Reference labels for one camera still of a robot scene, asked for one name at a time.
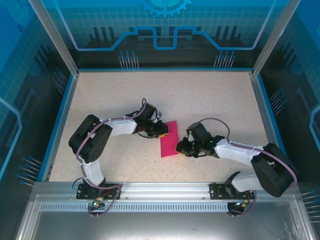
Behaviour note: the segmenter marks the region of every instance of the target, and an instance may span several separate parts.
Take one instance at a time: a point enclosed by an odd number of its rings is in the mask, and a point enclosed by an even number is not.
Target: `robotic arm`
[[[200,122],[192,124],[186,132],[187,137],[176,146],[177,152],[194,158],[205,156],[225,158],[253,167],[253,172],[235,172],[228,178],[225,190],[231,196],[237,192],[265,190],[274,197],[280,197],[297,174],[295,166],[273,143],[266,146],[250,146],[230,142],[228,137],[224,136],[212,137]],[[274,157],[289,169],[275,161]]]
[[[82,169],[85,176],[84,180],[92,188],[94,187],[90,183],[99,187],[105,186],[105,178],[101,172],[99,157],[110,137],[146,132],[147,136],[143,137],[152,139],[161,138],[169,134],[168,126],[160,120],[162,116],[160,111],[147,102],[145,107],[141,109],[143,110],[127,114],[123,118],[110,120],[89,115],[70,138],[69,146],[72,148],[73,153],[77,154],[81,144],[90,132],[98,124],[106,122],[91,135],[79,152],[80,164],[83,166]]]

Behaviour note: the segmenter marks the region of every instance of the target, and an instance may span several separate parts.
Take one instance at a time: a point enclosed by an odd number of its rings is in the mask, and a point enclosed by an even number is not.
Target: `grid pattern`
[[[37,76],[40,73],[41,67],[34,60],[37,51],[42,51],[39,48],[39,43],[42,43],[46,48],[53,47],[38,17],[34,16],[0,71],[0,97],[9,104],[14,103],[26,76]],[[0,129],[8,113],[9,110],[0,104]]]
[[[289,43],[297,56],[290,70],[297,75],[305,74],[313,93],[320,102],[320,50],[297,14],[292,16],[277,48]]]
[[[235,35],[241,34],[241,41],[246,47],[251,47],[264,23],[270,7],[256,6],[188,6],[180,14],[174,17],[156,17],[150,14],[143,7],[103,7],[103,8],[63,8],[61,12],[70,28],[79,48],[85,48],[90,41],[90,36],[94,36],[93,27],[111,27],[116,38],[121,37],[129,28],[138,26],[161,27],[159,38],[170,38],[169,27],[176,26],[197,26],[202,31],[214,37],[218,26],[221,26],[219,38],[223,38],[225,27],[229,26],[226,39],[229,40],[232,34],[231,29],[237,26]],[[273,26],[279,18],[283,8],[275,7],[264,33],[261,36],[259,45],[263,46],[271,33]],[[70,43],[70,38],[65,31],[65,27],[56,9],[48,9],[54,19],[63,39]]]

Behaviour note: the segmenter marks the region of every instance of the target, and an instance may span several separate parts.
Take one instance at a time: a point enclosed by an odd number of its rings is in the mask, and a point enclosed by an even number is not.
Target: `blue gear graphic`
[[[150,14],[166,18],[168,15],[173,17],[175,14],[180,14],[181,10],[186,10],[191,0],[141,0],[141,3],[144,5],[144,10],[149,10]]]
[[[6,7],[11,17],[20,25],[30,14],[28,0],[0,0],[0,6]]]

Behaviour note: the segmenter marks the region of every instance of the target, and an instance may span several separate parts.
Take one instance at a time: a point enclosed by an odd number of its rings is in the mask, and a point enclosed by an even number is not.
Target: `work surface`
[[[86,116],[122,117],[139,110],[142,98],[162,112],[164,122],[177,121],[179,139],[188,126],[206,117],[225,121],[231,141],[268,143],[247,72],[81,72],[67,116],[50,181],[73,182],[82,176],[68,141]],[[203,122],[212,136],[226,136],[219,122]],[[224,182],[236,171],[252,168],[229,159],[161,158],[160,140],[138,134],[109,139],[100,157],[108,182]]]

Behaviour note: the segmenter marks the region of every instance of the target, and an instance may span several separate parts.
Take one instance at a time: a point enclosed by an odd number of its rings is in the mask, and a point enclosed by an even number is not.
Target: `glass panel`
[[[45,0],[79,68],[252,68],[287,0]]]
[[[320,2],[301,1],[261,77],[299,181],[320,183]]]
[[[70,72],[28,1],[1,4],[0,232],[14,239]]]

